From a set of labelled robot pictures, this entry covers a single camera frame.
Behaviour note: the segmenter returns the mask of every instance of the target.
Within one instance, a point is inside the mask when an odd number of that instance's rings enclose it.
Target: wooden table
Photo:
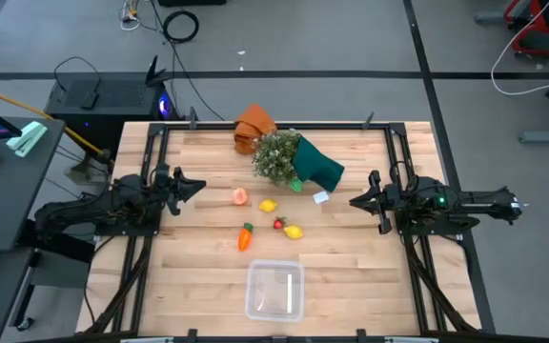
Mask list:
[[[416,173],[443,180],[430,123],[405,124]],[[140,173],[148,126],[126,124],[114,177]],[[359,328],[368,335],[418,334],[399,236],[395,229],[378,234],[378,217],[348,204],[367,191],[371,170],[381,171],[381,185],[391,182],[384,134],[300,132],[345,167],[330,200],[321,205],[312,197],[322,191],[314,183],[306,183],[298,195],[254,177],[252,158],[235,152],[232,131],[171,133],[167,163],[172,169],[180,166],[186,177],[207,180],[207,188],[187,204],[180,203],[181,215],[163,211],[161,231],[152,245],[141,335],[185,336],[188,329],[208,336],[355,335]],[[400,147],[397,155],[401,156]],[[153,166],[157,153],[152,156]],[[232,190],[237,187],[248,190],[247,206],[232,204]],[[278,202],[275,212],[258,209],[266,198]],[[286,216],[302,227],[304,237],[292,241],[274,230],[276,216]],[[239,252],[237,238],[244,222],[254,224],[254,238],[247,251]],[[440,237],[430,240],[439,286],[465,319],[479,327],[462,249]],[[118,288],[126,243],[126,237],[114,238],[92,262],[87,292],[97,316]],[[140,247],[137,244],[135,256]],[[257,258],[304,265],[306,301],[300,323],[253,321],[245,316],[247,268]],[[423,293],[430,327],[435,328],[431,299],[427,291]],[[129,326],[132,300],[126,305],[123,329]],[[90,324],[84,304],[77,330]]]

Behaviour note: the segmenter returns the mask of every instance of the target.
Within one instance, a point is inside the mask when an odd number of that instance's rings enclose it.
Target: green cloth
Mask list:
[[[294,168],[300,180],[314,181],[327,192],[333,192],[336,189],[340,176],[344,172],[344,167],[322,154],[304,136],[300,136]]]

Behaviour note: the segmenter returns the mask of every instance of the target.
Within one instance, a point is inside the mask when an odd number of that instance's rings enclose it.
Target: clear plastic container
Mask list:
[[[245,314],[255,320],[299,322],[304,315],[304,267],[254,260],[247,276]]]

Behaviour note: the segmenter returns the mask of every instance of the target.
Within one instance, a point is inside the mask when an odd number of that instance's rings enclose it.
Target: floor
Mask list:
[[[54,67],[73,55],[100,71],[142,72],[158,54],[159,66],[170,70],[172,52],[160,35],[120,29],[122,4],[0,0],[0,93],[43,108]],[[153,27],[150,3],[139,4],[143,24]],[[417,19],[414,37],[406,16],[409,4]],[[518,142],[521,131],[549,130],[549,99],[543,91],[517,97],[495,91],[488,73],[512,34],[504,26],[473,21],[475,12],[500,10],[504,4],[231,0],[225,6],[186,8],[199,18],[200,31],[178,52],[185,68],[196,71],[193,82],[204,99],[227,119],[252,102],[276,120],[361,120],[373,111],[375,120],[438,123],[441,113],[447,137],[439,126],[437,139],[442,155],[450,143],[462,188],[507,185],[526,205],[512,227],[483,218],[473,230],[497,332],[549,336],[549,145]],[[161,16],[172,11],[159,7]],[[182,19],[172,24],[177,36],[191,29],[192,23]],[[418,32],[431,74],[417,59]],[[90,69],[73,61],[61,71]],[[510,52],[498,71],[509,72],[498,81],[506,90],[549,83],[549,63],[518,60]],[[433,92],[426,91],[423,76],[428,86],[433,80]],[[183,114],[192,106],[201,119],[214,119],[187,80],[176,79],[174,90]],[[0,113],[33,116],[1,102]],[[61,145],[81,152],[68,137]],[[91,191],[63,174],[72,164],[57,155],[48,178],[74,194]],[[455,176],[449,171],[448,178]],[[68,199],[70,194],[45,182],[35,208]],[[53,301],[59,306],[44,311]],[[4,341],[71,334],[81,301],[77,289],[38,288],[29,309],[35,326],[25,333],[12,329]]]

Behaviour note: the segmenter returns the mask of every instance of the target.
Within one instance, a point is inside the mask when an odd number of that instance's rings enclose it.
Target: metal frame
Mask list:
[[[406,136],[406,129],[404,123],[361,123],[361,122],[284,122],[277,123],[277,127],[282,130],[296,129],[296,130],[375,130],[383,131],[385,135],[385,142],[387,145],[387,152],[389,155],[389,162],[391,165],[391,171],[395,172],[392,177],[393,182],[397,183],[401,187],[401,176],[399,172],[399,164],[404,164],[405,172],[408,178],[412,177],[414,172],[414,165],[410,155],[410,147],[408,144],[408,138]],[[223,123],[152,123],[148,129],[148,139],[146,141],[146,147],[143,155],[143,164],[141,166],[141,177],[144,183],[148,183],[148,177],[150,174],[150,164],[152,160],[153,145],[155,137],[160,135],[160,150],[157,158],[157,163],[165,162],[167,153],[167,145],[169,141],[169,135],[175,130],[233,130],[235,124],[232,122]],[[398,137],[402,152],[402,161],[397,160],[395,137]],[[197,330],[189,329],[187,336],[175,336],[175,337],[159,337],[145,340],[146,342],[273,342],[273,343],[291,343],[291,342],[406,342],[408,339],[412,339],[413,342],[549,342],[549,338],[536,338],[536,337],[524,337],[524,336],[511,336],[511,335],[499,335],[481,333],[474,329],[471,325],[467,324],[462,316],[454,309],[453,305],[448,301],[445,294],[437,286],[437,279],[435,273],[435,266],[433,257],[431,254],[431,247],[427,236],[421,236],[418,240],[422,250],[423,261],[417,255],[415,249],[415,242],[410,235],[410,231],[404,231],[404,228],[397,227],[398,233],[401,235],[405,252],[408,259],[408,267],[413,291],[413,297],[415,307],[417,311],[417,324],[420,332],[420,337],[394,337],[394,336],[368,336],[364,329],[357,329],[356,336],[314,336],[314,337],[294,337],[294,336],[222,336],[222,337],[208,337],[197,336]],[[120,289],[114,296],[112,302],[108,308],[99,316],[96,320],[96,324],[92,325],[83,333],[67,338],[54,338],[50,340],[40,340],[33,342],[79,342],[79,341],[119,341],[120,338],[134,338],[138,337],[139,325],[141,321],[141,313],[143,309],[143,300],[146,289],[148,266],[150,262],[150,254],[152,251],[153,238],[151,236],[144,237],[143,248],[140,255],[137,258],[134,266],[132,261],[134,258],[134,250],[136,247],[136,237],[129,237],[127,249],[125,251],[124,262],[122,266],[122,273],[120,279]],[[121,331],[121,323],[124,312],[125,298],[131,289],[132,285],[136,281],[136,294],[134,297],[134,303],[132,306],[132,322],[128,331]],[[434,303],[434,311],[436,315],[437,329],[432,331],[429,329],[427,321],[427,314],[425,310],[425,304],[422,294],[421,281],[430,292],[432,301]],[[455,327],[455,332],[448,332],[446,329],[446,318],[448,317],[450,322]],[[112,332],[104,333],[110,321],[112,321]]]

